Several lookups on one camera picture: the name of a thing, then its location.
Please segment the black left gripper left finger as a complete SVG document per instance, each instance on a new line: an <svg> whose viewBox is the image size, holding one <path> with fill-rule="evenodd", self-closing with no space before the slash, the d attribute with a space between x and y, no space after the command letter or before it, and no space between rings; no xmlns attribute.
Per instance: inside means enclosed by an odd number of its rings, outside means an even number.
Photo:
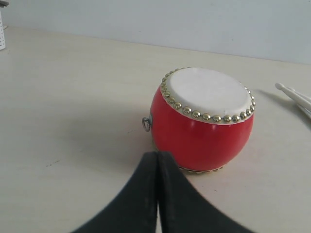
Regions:
<svg viewBox="0 0 311 233"><path fill-rule="evenodd" d="M142 156L116 197L75 233L154 233L157 222L157 153Z"/></svg>

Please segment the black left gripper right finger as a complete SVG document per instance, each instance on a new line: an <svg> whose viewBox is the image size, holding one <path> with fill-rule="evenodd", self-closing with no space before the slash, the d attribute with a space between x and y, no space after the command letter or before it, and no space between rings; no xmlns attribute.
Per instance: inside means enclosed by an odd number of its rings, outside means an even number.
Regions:
<svg viewBox="0 0 311 233"><path fill-rule="evenodd" d="M157 153L157 198L163 233L250 233L208 202L168 152Z"/></svg>

